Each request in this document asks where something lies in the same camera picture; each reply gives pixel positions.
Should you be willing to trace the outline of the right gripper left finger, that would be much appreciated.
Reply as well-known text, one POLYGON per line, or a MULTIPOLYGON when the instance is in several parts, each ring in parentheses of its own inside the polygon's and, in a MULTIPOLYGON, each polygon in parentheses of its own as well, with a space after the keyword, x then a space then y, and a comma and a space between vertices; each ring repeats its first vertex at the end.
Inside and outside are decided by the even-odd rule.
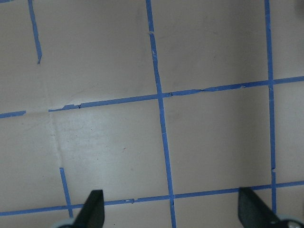
POLYGON ((74 220, 73 228, 102 228, 105 222, 104 195, 102 190, 90 192, 78 216, 74 220))

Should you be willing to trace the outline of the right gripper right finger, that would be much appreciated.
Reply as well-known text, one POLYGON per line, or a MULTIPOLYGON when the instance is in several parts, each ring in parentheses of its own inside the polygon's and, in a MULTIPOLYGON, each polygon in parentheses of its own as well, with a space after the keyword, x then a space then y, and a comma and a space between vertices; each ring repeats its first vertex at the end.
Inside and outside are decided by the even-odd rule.
POLYGON ((249 187, 238 191, 238 219, 244 228, 284 228, 285 222, 249 187))

